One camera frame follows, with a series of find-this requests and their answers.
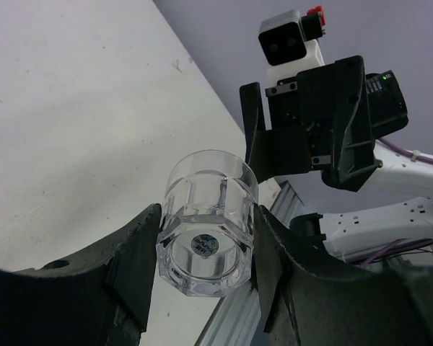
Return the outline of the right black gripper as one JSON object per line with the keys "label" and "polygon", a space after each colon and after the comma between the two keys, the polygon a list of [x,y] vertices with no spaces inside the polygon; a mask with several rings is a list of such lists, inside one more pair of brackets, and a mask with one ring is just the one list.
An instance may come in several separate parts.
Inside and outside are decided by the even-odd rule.
{"label": "right black gripper", "polygon": [[266,129],[258,82],[239,88],[245,163],[257,181],[320,170],[323,182],[356,192],[377,169],[364,59],[352,56],[302,71],[265,89]]}

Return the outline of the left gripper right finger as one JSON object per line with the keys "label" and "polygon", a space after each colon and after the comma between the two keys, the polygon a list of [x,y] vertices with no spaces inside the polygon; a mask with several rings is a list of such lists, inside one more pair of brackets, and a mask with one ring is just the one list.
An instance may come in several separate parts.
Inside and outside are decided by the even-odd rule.
{"label": "left gripper right finger", "polygon": [[433,345],[433,267],[370,272],[254,211],[255,282],[275,345]]}

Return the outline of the clear faceted glass cup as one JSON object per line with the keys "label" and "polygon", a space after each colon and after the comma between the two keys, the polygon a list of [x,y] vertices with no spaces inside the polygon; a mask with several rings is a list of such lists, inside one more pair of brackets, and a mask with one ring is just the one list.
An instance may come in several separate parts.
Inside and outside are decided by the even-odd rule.
{"label": "clear faceted glass cup", "polygon": [[258,182],[237,156],[186,156],[170,173],[156,251],[159,275],[190,297],[224,297],[252,273]]}

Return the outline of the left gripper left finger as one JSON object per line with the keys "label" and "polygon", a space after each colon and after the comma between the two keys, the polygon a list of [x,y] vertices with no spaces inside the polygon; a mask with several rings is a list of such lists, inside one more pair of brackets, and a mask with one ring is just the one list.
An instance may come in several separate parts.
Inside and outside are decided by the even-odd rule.
{"label": "left gripper left finger", "polygon": [[161,207],[42,268],[0,270],[0,345],[138,345],[146,331]]}

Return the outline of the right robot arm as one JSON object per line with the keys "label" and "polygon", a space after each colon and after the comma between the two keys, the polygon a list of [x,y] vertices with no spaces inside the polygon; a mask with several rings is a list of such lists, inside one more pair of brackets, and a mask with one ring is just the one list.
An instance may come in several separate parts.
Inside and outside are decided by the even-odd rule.
{"label": "right robot arm", "polygon": [[433,246],[433,156],[396,148],[388,135],[408,124],[391,70],[367,73],[361,56],[240,87],[245,160],[259,182],[319,172],[342,192],[402,194],[402,201],[295,216],[289,228],[311,246],[354,265]]}

